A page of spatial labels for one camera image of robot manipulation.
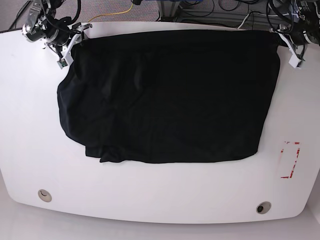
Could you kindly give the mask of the red tape rectangle marking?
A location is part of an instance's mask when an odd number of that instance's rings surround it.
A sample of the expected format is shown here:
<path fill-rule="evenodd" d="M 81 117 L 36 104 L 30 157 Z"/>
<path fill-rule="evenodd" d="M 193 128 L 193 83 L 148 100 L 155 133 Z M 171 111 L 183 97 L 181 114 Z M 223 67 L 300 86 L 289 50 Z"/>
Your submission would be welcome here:
<path fill-rule="evenodd" d="M 277 175 L 280 179 L 291 179 L 299 158 L 301 143 L 285 141 L 280 151 Z"/>

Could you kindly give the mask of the aluminium frame stand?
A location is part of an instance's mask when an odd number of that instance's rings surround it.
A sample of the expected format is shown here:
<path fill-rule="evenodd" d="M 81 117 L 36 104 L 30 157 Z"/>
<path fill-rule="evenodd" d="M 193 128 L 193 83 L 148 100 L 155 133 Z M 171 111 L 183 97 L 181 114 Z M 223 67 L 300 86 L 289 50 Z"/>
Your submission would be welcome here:
<path fill-rule="evenodd" d="M 157 6 L 161 22 L 173 22 L 177 17 L 180 0 L 157 0 Z"/>

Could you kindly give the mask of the right table grommet hole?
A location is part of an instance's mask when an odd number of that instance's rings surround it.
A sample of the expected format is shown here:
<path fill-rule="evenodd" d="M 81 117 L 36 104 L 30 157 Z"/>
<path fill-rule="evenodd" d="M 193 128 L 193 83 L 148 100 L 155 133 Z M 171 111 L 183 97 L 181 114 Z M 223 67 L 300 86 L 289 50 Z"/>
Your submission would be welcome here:
<path fill-rule="evenodd" d="M 266 214 L 270 209 L 271 209 L 272 205 L 270 202 L 265 201 L 260 203 L 257 208 L 256 208 L 256 212 L 260 215 Z"/>

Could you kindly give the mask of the table grommet hole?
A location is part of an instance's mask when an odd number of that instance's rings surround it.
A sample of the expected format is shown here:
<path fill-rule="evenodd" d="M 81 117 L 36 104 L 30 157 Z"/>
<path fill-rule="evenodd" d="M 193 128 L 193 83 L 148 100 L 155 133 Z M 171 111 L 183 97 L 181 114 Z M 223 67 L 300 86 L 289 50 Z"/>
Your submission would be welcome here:
<path fill-rule="evenodd" d="M 42 201 L 44 201 L 44 202 L 46 202 L 46 203 L 49 203 L 49 202 L 52 201 L 52 196 L 51 196 L 51 194 L 50 194 L 48 191 L 44 190 L 44 189 L 40 189 L 40 190 L 38 191 L 38 197 L 39 197 Z"/>
<path fill-rule="evenodd" d="M 256 212 L 260 215 L 266 214 L 270 209 L 271 209 L 272 205 L 270 202 L 265 201 L 260 203 L 257 208 L 256 208 Z"/>

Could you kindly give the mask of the black t-shirt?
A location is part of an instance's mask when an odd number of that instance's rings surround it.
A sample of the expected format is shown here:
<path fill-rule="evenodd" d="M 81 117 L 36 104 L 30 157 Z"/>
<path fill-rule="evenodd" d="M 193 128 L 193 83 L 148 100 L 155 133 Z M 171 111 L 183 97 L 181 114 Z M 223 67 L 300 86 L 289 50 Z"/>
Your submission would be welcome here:
<path fill-rule="evenodd" d="M 216 163 L 255 155 L 276 87 L 280 37 L 169 30 L 75 46 L 58 85 L 65 134 L 102 163 Z"/>

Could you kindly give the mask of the left table grommet hole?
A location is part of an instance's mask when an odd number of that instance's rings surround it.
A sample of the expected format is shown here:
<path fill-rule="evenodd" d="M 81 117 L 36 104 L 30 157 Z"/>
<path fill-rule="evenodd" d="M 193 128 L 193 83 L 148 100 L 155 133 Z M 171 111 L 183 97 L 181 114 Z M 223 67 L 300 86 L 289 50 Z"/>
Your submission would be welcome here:
<path fill-rule="evenodd" d="M 51 194 L 50 194 L 48 191 L 44 190 L 44 189 L 40 189 L 40 190 L 38 191 L 38 197 L 39 197 L 42 201 L 44 201 L 44 202 L 46 202 L 46 203 L 49 203 L 49 202 L 52 201 L 52 196 L 51 196 Z"/>

